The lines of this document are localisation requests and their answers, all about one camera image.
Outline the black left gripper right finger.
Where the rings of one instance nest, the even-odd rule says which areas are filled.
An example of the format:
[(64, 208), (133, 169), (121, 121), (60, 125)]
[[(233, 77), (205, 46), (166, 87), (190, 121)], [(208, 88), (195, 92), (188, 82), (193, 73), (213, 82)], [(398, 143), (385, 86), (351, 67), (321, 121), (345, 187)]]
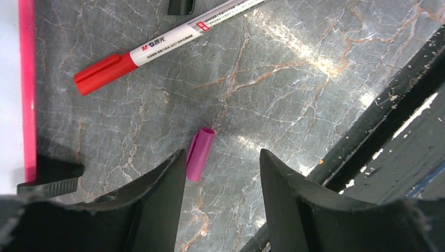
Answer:
[(444, 199), (359, 201), (308, 180), (266, 149), (260, 178), (272, 251), (444, 251)]

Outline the magenta marker cap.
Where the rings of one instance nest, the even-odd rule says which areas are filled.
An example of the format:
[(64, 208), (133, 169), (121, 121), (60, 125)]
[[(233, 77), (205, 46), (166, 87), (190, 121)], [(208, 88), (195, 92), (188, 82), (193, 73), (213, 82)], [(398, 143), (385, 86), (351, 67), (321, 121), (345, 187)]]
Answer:
[(200, 181), (214, 137), (215, 132), (211, 128), (201, 128), (193, 136), (186, 158), (186, 177), (190, 181)]

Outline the pink framed whiteboard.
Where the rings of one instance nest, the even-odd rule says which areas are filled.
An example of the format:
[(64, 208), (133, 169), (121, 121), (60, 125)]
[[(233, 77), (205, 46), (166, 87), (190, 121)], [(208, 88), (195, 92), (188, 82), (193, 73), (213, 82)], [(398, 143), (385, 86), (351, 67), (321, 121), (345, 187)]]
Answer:
[(36, 179), (34, 1), (1, 1), (1, 194)]

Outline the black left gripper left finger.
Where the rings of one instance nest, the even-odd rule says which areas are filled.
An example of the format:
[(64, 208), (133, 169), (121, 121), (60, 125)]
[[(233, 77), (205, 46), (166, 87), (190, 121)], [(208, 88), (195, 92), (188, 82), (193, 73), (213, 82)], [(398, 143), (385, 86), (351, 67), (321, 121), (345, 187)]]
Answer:
[(1, 197), (1, 251), (174, 251), (186, 151), (92, 202)]

